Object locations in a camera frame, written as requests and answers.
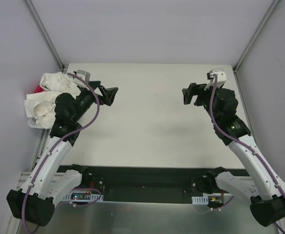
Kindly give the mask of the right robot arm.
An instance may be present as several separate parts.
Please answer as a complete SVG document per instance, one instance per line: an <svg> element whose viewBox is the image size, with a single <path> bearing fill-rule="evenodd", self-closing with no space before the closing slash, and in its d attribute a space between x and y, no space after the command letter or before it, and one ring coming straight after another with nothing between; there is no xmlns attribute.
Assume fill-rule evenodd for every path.
<svg viewBox="0 0 285 234"><path fill-rule="evenodd" d="M196 182L207 194L224 190L244 201L256 221L267 227L285 217L285 182L277 175L263 154L247 125L237 116L235 92L223 87L192 83L182 90L183 103L196 97L195 106L208 112L215 134L240 160L254 185L243 182L223 167L209 171Z"/></svg>

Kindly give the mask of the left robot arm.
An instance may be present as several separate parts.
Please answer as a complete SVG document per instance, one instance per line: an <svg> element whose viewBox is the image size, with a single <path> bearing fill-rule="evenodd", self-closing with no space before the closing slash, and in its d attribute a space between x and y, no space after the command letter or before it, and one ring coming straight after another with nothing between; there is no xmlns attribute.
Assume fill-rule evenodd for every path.
<svg viewBox="0 0 285 234"><path fill-rule="evenodd" d="M57 205L71 190L88 187L89 177L73 169L67 170L56 182L52 179L84 129L79 124L81 117L92 104L111 106L118 90L117 87L105 88L100 81L91 81L80 89L77 97L69 93L56 97L56 119L43 155L23 185L18 190L10 190L6 197L13 217L20 219L23 225L29 222L37 227L46 226Z"/></svg>

